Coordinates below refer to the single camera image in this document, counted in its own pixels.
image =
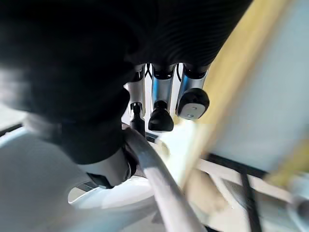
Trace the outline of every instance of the black joint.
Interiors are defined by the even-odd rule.
[[[168,105],[164,101],[154,103],[154,111],[148,122],[148,129],[151,131],[172,131],[174,122],[167,111]]]
[[[105,176],[102,175],[96,175],[96,174],[90,174],[87,173],[88,176],[93,180],[93,182],[95,182],[97,185],[99,185],[100,187],[104,187],[106,189],[112,189],[114,188],[114,186],[112,186],[109,181],[107,180],[107,178]]]

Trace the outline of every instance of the black floor strip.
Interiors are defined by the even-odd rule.
[[[239,172],[239,170],[245,170],[247,175],[252,175],[252,176],[255,176],[261,179],[267,174],[267,172],[262,171],[260,169],[257,169],[257,168],[254,168],[254,167],[242,164],[242,163],[238,163],[236,161],[223,158],[215,154],[209,154],[206,160],[209,162],[216,163],[218,165],[230,168],[230,169],[234,169],[237,172]]]

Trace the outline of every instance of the silver metallic leg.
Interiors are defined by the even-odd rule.
[[[204,71],[196,71],[187,68],[184,64],[177,98],[177,116],[195,120],[206,112],[210,104],[209,98],[203,90],[207,73],[208,67]]]

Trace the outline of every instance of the metal rod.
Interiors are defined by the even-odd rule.
[[[153,187],[168,232],[206,232],[156,151],[138,132],[127,128],[125,140]]]
[[[239,173],[242,181],[243,194],[246,200],[247,214],[251,232],[262,232],[262,226],[255,202],[254,190],[250,186],[247,172],[245,169],[239,169]]]

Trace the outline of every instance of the black cable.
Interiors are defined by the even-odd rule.
[[[146,73],[145,73],[145,78],[146,78],[147,74],[149,74],[150,79],[152,79],[153,76],[152,76],[151,73],[150,73],[150,63],[147,63],[147,64],[146,64],[146,67],[147,67],[147,70],[146,70]]]
[[[255,202],[255,194],[254,190],[250,186],[250,182],[247,176],[247,172],[245,169],[239,169],[242,187],[243,187],[243,195],[246,201],[247,214],[249,218],[249,224],[251,228],[251,232],[262,232],[262,226],[259,218],[259,213],[257,209],[257,205]]]
[[[179,63],[176,65],[176,72],[177,72],[178,80],[181,82],[182,79],[181,79],[180,74],[179,74]]]

